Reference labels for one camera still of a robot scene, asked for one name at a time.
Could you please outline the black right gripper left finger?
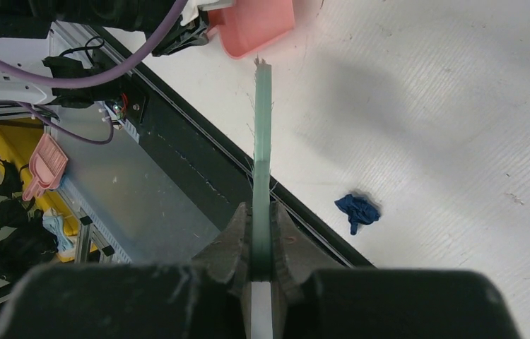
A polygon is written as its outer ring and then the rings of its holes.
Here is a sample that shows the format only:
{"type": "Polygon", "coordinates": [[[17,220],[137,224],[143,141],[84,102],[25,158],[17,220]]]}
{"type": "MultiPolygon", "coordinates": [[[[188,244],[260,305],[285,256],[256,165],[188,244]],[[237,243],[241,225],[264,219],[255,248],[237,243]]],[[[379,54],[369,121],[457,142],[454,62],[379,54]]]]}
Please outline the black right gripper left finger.
{"type": "Polygon", "coordinates": [[[248,338],[249,208],[187,263],[44,265],[14,287],[0,338],[248,338]]]}

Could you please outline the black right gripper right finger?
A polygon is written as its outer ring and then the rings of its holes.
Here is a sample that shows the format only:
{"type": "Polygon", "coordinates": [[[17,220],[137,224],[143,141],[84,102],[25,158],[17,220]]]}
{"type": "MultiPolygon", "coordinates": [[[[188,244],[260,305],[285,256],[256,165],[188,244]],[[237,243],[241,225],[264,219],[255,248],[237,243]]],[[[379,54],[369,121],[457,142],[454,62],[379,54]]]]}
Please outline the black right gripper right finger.
{"type": "Polygon", "coordinates": [[[473,271],[347,268],[271,207],[275,338],[509,338],[511,315],[473,271]]]}

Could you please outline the green hand brush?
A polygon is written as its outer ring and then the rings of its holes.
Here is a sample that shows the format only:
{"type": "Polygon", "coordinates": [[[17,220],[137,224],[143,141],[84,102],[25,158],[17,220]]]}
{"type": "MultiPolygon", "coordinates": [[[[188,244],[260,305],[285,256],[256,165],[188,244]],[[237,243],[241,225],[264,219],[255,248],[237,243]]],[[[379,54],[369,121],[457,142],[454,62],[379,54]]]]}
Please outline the green hand brush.
{"type": "Polygon", "coordinates": [[[252,193],[252,280],[269,281],[272,270],[270,221],[270,179],[272,138],[272,66],[264,59],[254,60],[254,153],[252,193]]]}

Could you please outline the blue paper scrap front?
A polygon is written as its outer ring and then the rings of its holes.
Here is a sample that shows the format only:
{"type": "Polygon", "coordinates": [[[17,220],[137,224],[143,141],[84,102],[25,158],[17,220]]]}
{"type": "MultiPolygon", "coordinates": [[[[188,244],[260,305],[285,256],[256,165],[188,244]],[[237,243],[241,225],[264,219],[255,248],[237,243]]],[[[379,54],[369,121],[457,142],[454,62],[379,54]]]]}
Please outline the blue paper scrap front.
{"type": "Polygon", "coordinates": [[[348,218],[350,234],[356,235],[361,225],[371,225],[381,218],[378,208],[365,197],[347,194],[334,201],[335,206],[348,218]]]}

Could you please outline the pink plastic dustpan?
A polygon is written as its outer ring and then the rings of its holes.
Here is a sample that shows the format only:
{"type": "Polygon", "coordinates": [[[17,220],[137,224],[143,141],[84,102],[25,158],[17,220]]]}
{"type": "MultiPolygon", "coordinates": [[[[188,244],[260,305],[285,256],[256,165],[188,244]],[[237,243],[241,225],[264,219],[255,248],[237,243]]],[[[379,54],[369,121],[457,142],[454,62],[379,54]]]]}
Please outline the pink plastic dustpan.
{"type": "Polygon", "coordinates": [[[295,27],[292,0],[236,1],[208,12],[209,36],[218,34],[224,52],[242,59],[277,42],[295,27]]]}

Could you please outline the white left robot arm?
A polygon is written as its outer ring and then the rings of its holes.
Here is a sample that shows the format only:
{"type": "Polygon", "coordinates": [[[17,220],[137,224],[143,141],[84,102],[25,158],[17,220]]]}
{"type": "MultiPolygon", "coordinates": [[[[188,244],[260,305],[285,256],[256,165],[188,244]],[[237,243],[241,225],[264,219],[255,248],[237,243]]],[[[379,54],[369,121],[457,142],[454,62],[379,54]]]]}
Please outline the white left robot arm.
{"type": "Polygon", "coordinates": [[[56,21],[143,32],[141,51],[157,56],[199,14],[187,1],[0,1],[0,101],[48,103],[63,76],[52,80],[41,58],[56,21]]]}

